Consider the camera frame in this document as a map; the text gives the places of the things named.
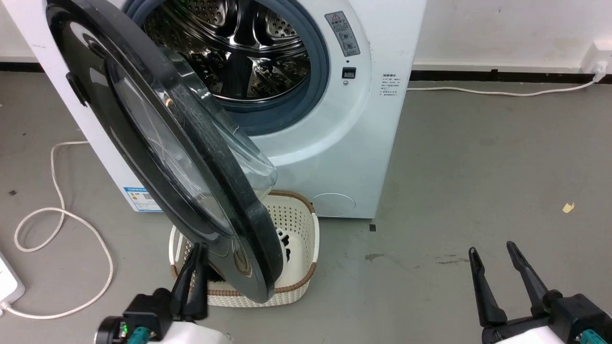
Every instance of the washing machine label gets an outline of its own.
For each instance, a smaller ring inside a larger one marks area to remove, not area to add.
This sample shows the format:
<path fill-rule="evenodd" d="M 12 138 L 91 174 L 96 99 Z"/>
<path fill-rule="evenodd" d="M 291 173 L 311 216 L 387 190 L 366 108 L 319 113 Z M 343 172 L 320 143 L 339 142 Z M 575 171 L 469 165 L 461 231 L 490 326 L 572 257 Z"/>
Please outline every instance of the washing machine label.
<path fill-rule="evenodd" d="M 157 203 L 153 200 L 153 197 L 151 197 L 151 194 L 147 192 L 147 189 L 144 187 L 124 187 L 123 189 L 130 199 L 132 199 L 132 202 L 138 211 L 162 211 L 162 208 L 157 205 Z"/>
<path fill-rule="evenodd" d="M 401 79 L 397 74 L 383 74 L 379 95 L 399 95 L 406 91 L 400 90 Z"/>
<path fill-rule="evenodd" d="M 340 48 L 344 55 L 359 55 L 361 52 L 357 45 L 357 39 L 353 34 L 353 29 L 351 29 L 351 25 L 348 23 L 344 12 L 338 11 L 328 13 L 325 15 L 325 19 L 327 19 L 329 26 L 334 30 L 336 39 L 338 39 L 338 43 L 340 43 Z"/>

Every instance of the laundry basket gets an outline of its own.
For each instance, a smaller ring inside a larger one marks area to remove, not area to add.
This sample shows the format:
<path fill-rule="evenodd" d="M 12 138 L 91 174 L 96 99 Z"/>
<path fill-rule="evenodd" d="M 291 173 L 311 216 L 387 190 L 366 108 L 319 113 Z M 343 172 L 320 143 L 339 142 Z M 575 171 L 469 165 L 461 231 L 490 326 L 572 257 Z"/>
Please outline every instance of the laundry basket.
<path fill-rule="evenodd" d="M 267 307 L 299 300 L 315 273 L 319 255 L 319 220 L 315 210 L 301 195 L 272 191 L 263 199 L 277 228 L 284 249 L 283 272 L 275 283 L 274 295 L 258 304 L 243 296 L 226 282 L 208 282 L 208 304 L 222 307 Z M 174 279 L 189 255 L 192 244 L 175 231 L 170 234 L 169 259 Z"/>

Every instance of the paper scrap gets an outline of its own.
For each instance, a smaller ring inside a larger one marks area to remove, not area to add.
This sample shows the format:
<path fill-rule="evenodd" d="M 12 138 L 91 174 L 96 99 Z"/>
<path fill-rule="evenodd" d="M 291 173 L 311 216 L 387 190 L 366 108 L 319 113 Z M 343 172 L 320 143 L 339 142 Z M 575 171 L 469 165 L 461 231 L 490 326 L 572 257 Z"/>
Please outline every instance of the paper scrap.
<path fill-rule="evenodd" d="M 566 203 L 565 206 L 563 207 L 563 212 L 567 214 L 568 212 L 572 211 L 575 206 L 576 206 L 575 203 L 572 203 L 572 205 L 570 205 L 569 203 Z"/>

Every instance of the power cord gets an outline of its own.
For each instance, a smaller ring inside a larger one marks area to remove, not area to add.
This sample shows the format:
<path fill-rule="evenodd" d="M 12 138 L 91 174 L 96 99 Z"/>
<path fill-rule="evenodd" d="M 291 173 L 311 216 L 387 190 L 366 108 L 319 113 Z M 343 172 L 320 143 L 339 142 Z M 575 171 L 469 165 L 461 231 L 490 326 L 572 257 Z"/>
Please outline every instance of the power cord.
<path fill-rule="evenodd" d="M 492 92 L 492 91 L 476 91 L 473 89 L 459 88 L 459 87 L 426 87 L 426 88 L 408 88 L 407 91 L 460 91 L 474 94 L 484 94 L 484 95 L 509 95 L 511 97 L 533 97 L 534 95 L 541 95 L 547 93 L 557 93 L 557 92 L 569 92 L 576 91 L 577 89 L 583 89 L 589 87 L 594 83 L 598 83 L 603 77 L 606 75 L 606 68 L 608 67 L 608 63 L 605 61 L 598 62 L 593 68 L 593 72 L 595 72 L 595 76 L 593 80 L 589 81 L 586 84 L 582 84 L 580 86 L 572 87 L 572 88 L 561 88 L 561 89 L 547 89 L 545 91 L 533 92 L 533 93 L 510 93 L 510 92 Z"/>
<path fill-rule="evenodd" d="M 59 314 L 54 314 L 54 315 L 32 315 L 32 314 L 27 314 L 27 313 L 23 313 L 23 312 L 19 312 L 18 310 L 14 310 L 10 304 L 2 304 L 2 307 L 4 309 L 6 309 L 8 312 L 13 313 L 14 315 L 17 316 L 22 316 L 23 318 L 29 318 L 29 319 L 36 319 L 36 320 L 49 320 L 49 319 L 57 319 L 57 318 L 62 318 L 63 316 L 67 316 L 67 315 L 71 315 L 73 313 L 76 313 L 84 308 L 86 308 L 87 306 L 93 304 L 95 301 L 97 301 L 108 289 L 108 287 L 110 286 L 112 280 L 113 280 L 113 259 L 111 257 L 110 252 L 108 251 L 108 248 L 106 247 L 106 244 L 104 243 L 104 240 L 102 239 L 102 237 L 100 236 L 100 233 L 98 233 L 98 231 L 87 221 L 83 220 L 81 217 L 67 211 L 65 209 L 65 202 L 64 202 L 64 197 L 62 196 L 62 192 L 59 189 L 58 186 L 58 181 L 56 179 L 55 176 L 55 159 L 54 159 L 54 155 L 55 155 L 55 149 L 60 147 L 60 146 L 67 146 L 67 145 L 73 145 L 73 144 L 88 144 L 88 141 L 71 141 L 71 142 L 62 142 L 62 143 L 58 143 L 55 146 L 53 146 L 53 148 L 51 149 L 51 177 L 53 178 L 53 185 L 55 185 L 55 190 L 58 192 L 58 196 L 59 196 L 59 201 L 61 203 L 61 208 L 54 208 L 54 207 L 48 207 L 48 208 L 41 208 L 38 209 L 36 211 L 31 212 L 30 214 L 28 214 L 28 216 L 26 216 L 25 218 L 23 218 L 23 220 L 21 220 L 21 222 L 19 223 L 19 225 L 17 225 L 17 229 L 15 230 L 15 236 L 14 236 L 14 241 L 15 241 L 15 246 L 17 246 L 17 248 L 19 250 L 21 250 L 22 252 L 34 252 L 34 251 L 38 251 L 40 249 L 42 249 L 44 246 L 46 246 L 49 242 L 51 242 L 51 240 L 53 240 L 53 238 L 55 238 L 55 236 L 58 234 L 59 230 L 62 228 L 62 225 L 64 224 L 64 218 L 66 215 L 72 217 L 73 219 L 81 222 L 82 224 L 84 224 L 87 228 L 89 228 L 95 235 L 95 237 L 98 239 L 98 241 L 100 242 L 100 245 L 102 245 L 102 249 L 104 250 L 104 253 L 106 253 L 106 257 L 108 258 L 108 267 L 109 267 L 109 272 L 108 272 L 108 279 L 106 280 L 106 284 L 104 284 L 104 287 L 102 288 L 102 290 L 100 290 L 100 292 L 98 293 L 98 295 L 96 295 L 93 299 L 91 299 L 90 301 L 87 301 L 86 303 L 84 303 L 83 305 L 69 310 L 67 312 L 64 313 L 59 313 Z M 45 212 L 45 211 L 57 211 L 62 213 L 62 217 L 59 219 L 59 223 L 58 226 L 55 228 L 55 230 L 53 231 L 53 234 L 51 234 L 51 236 L 49 237 L 49 239 L 47 239 L 45 242 L 43 242 L 42 244 L 38 245 L 37 247 L 31 248 L 31 249 L 27 249 L 25 247 L 23 247 L 20 243 L 19 243 L 19 232 L 21 231 L 21 227 L 24 225 L 24 223 L 26 223 L 32 216 L 41 213 L 41 212 Z"/>

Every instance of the stainless steel drum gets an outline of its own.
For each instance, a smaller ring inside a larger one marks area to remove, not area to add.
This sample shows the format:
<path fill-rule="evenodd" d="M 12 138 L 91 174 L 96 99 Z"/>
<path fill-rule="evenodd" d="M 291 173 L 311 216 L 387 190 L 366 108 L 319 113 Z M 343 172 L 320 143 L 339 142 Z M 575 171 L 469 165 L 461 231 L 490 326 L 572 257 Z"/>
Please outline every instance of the stainless steel drum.
<path fill-rule="evenodd" d="M 264 102 L 310 72 L 291 23 L 254 0 L 167 0 L 144 22 L 157 45 L 189 62 L 208 89 L 233 102 Z"/>

